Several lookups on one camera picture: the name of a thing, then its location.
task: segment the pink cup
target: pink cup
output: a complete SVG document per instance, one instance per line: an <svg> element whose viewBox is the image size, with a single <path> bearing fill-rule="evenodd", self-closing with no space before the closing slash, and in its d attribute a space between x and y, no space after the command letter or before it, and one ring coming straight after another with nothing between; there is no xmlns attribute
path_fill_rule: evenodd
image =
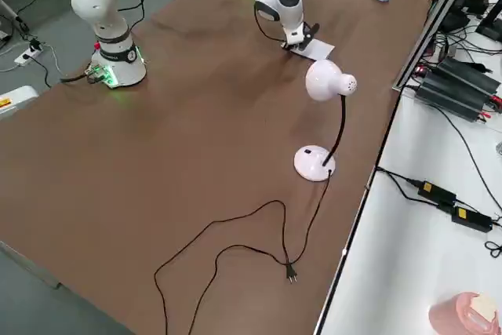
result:
<svg viewBox="0 0 502 335"><path fill-rule="evenodd" d="M500 335L495 304L477 293L457 294L434 305L429 320L439 335Z"/></svg>

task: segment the green led light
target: green led light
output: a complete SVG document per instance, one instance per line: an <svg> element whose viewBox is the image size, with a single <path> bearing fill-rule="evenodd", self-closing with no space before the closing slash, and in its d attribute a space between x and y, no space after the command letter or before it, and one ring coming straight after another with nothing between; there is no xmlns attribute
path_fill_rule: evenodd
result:
<svg viewBox="0 0 502 335"><path fill-rule="evenodd" d="M137 56L141 59L141 63L144 64L144 59L143 59L143 56L141 55L140 53L140 50L138 49L138 47L136 46L136 54Z"/></svg>
<svg viewBox="0 0 502 335"><path fill-rule="evenodd" d="M110 66L106 66L103 68L104 70L104 75L105 75L105 82L107 83L108 86L111 88L114 88L118 86L118 80L117 77L115 76L115 73L113 72L113 69L111 69Z"/></svg>

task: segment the white lamp shade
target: white lamp shade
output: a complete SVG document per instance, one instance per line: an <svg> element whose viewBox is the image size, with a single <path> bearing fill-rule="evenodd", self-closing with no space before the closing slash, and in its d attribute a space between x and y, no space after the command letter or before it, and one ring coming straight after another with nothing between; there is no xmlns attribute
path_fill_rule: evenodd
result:
<svg viewBox="0 0 502 335"><path fill-rule="evenodd" d="M358 86L354 76L343 74L331 60L312 64L305 82L309 96L317 101L327 101L338 94L349 96Z"/></svg>

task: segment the robotic arm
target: robotic arm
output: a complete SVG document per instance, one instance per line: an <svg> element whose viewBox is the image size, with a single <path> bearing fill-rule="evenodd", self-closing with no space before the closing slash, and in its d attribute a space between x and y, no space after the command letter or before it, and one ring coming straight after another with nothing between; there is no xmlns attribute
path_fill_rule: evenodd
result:
<svg viewBox="0 0 502 335"><path fill-rule="evenodd" d="M255 11L266 20L279 21L286 34L286 47L304 49L314 38L319 26L304 22L302 0L256 0Z"/></svg>
<svg viewBox="0 0 502 335"><path fill-rule="evenodd" d="M146 75L143 59L131 38L116 0L71 0L75 13L90 23L99 41L87 75L109 87L131 86Z"/></svg>

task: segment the brown table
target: brown table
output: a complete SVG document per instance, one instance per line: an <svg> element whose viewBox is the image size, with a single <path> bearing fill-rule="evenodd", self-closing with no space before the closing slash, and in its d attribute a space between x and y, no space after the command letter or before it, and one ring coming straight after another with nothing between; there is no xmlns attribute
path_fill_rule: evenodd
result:
<svg viewBox="0 0 502 335"><path fill-rule="evenodd" d="M213 219L287 204L295 257L324 184L293 155L330 146L339 101L315 103L308 60L258 31L254 0L174 0L136 43L148 77L130 89L57 86L0 123L0 239L138 334L162 334L153 272ZM222 256L196 334L313 331L395 103L391 83L428 0L304 0L331 59L358 79L337 170L291 286L270 258ZM267 31L281 35L278 25ZM170 334L185 334L219 250L246 243L281 257L282 212L210 230L159 276Z"/></svg>

